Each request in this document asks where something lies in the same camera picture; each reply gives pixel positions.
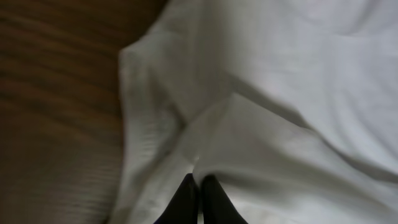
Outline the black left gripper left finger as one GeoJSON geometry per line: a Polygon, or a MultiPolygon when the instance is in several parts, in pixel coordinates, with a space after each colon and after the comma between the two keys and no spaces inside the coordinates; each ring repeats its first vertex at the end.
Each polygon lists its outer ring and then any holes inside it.
{"type": "Polygon", "coordinates": [[[197,224],[199,191],[193,174],[187,174],[164,212],[154,224],[197,224]]]}

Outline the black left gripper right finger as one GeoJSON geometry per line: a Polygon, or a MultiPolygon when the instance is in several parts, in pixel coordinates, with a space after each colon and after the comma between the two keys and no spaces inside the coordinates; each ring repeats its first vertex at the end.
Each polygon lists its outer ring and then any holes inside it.
{"type": "Polygon", "coordinates": [[[204,224],[248,224],[230,201],[214,175],[201,183],[204,224]]]}

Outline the white printed t-shirt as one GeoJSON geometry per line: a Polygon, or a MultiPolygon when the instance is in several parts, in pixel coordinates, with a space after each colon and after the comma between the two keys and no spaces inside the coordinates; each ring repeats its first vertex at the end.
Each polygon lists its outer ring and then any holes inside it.
{"type": "Polygon", "coordinates": [[[111,223],[154,223],[187,174],[249,223],[397,222],[396,1],[170,1],[119,78],[111,223]]]}

